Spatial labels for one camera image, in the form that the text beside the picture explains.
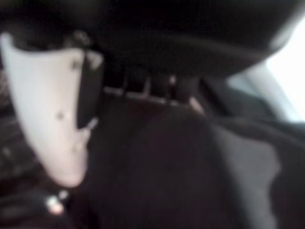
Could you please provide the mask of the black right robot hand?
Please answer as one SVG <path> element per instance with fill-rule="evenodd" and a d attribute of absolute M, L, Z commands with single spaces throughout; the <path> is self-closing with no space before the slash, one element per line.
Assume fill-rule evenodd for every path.
<path fill-rule="evenodd" d="M 107 62 L 226 77 L 281 49 L 304 12 L 302 0 L 3 0 L 0 58 L 26 140 L 75 187 Z"/>

